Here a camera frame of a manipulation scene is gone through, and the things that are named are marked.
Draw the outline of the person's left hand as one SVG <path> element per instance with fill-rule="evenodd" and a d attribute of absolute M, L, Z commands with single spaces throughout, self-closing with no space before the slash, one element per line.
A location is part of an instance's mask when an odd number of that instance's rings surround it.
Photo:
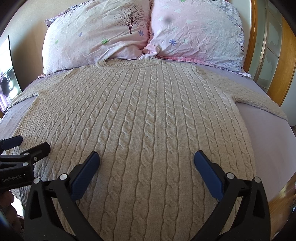
<path fill-rule="evenodd" d="M 16 233 L 20 233 L 22 225 L 15 208 L 11 205 L 13 202 L 14 196 L 10 191 L 1 193 L 1 208 L 4 210 L 4 214 L 14 231 L 16 231 Z"/>

